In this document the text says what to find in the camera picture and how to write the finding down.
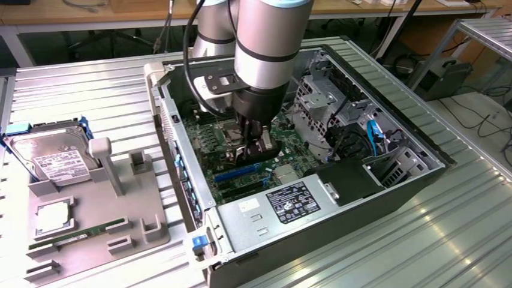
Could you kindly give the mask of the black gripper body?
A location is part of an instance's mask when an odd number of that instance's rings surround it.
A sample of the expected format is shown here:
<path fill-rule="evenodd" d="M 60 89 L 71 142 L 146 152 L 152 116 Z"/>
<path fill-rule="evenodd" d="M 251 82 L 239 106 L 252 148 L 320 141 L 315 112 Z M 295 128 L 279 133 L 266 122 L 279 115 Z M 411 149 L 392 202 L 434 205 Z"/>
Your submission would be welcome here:
<path fill-rule="evenodd" d="M 235 91 L 234 109 L 250 121 L 271 122 L 278 115 L 284 97 L 287 85 L 274 89 L 248 87 Z"/>

